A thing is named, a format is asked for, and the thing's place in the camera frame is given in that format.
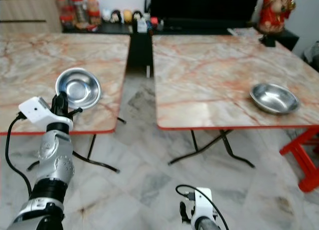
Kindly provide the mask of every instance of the red figurine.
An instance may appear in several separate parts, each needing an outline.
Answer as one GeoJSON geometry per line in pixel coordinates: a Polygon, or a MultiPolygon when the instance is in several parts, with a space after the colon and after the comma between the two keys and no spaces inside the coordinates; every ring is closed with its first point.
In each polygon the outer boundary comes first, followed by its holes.
{"type": "Polygon", "coordinates": [[[260,13],[259,29],[264,33],[280,33],[284,30],[285,18],[296,7],[294,0],[264,0],[260,13]]]}

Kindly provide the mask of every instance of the stainless steel bowl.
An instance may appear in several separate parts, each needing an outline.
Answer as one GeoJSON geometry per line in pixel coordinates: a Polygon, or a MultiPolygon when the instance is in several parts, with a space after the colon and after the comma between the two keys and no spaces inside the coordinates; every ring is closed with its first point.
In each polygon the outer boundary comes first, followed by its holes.
{"type": "Polygon", "coordinates": [[[293,93],[275,84],[255,85],[250,95],[260,109],[272,114],[292,113],[300,105],[298,98],[293,93]]]}
{"type": "Polygon", "coordinates": [[[98,79],[83,68],[74,67],[61,73],[55,83],[58,94],[65,92],[69,107],[88,109],[93,107],[101,97],[101,85],[98,79]]]}

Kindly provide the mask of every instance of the marble tabletop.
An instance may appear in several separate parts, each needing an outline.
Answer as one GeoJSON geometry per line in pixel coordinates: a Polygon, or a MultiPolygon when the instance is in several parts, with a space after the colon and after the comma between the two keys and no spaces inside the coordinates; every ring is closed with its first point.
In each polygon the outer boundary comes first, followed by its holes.
{"type": "MultiPolygon", "coordinates": [[[[130,37],[99,34],[0,35],[0,134],[6,134],[18,105],[42,96],[51,105],[61,72],[82,67],[102,88],[98,104],[74,117],[73,133],[114,132],[120,109],[130,37]]],[[[28,120],[13,134],[41,133],[28,120]]]]}
{"type": "Polygon", "coordinates": [[[319,126],[319,74],[281,44],[257,38],[154,36],[157,123],[162,129],[319,126]],[[258,83],[290,89],[301,101],[289,115],[259,110],[258,83]]]}

